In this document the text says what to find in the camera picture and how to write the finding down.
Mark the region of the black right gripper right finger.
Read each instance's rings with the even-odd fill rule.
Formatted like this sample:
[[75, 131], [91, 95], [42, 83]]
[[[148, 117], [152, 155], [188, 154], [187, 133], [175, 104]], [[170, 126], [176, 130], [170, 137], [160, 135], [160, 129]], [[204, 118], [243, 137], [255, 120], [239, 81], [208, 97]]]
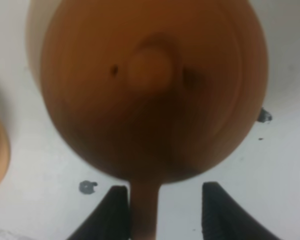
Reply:
[[202, 235], [205, 240], [277, 240], [217, 182], [202, 185]]

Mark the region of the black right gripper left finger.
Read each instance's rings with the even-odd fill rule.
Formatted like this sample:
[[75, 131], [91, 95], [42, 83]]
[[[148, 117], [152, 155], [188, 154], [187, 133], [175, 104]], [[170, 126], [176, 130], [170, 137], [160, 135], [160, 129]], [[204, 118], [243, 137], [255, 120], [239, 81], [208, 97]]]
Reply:
[[111, 187], [92, 214], [69, 239], [129, 240], [130, 209], [127, 187]]

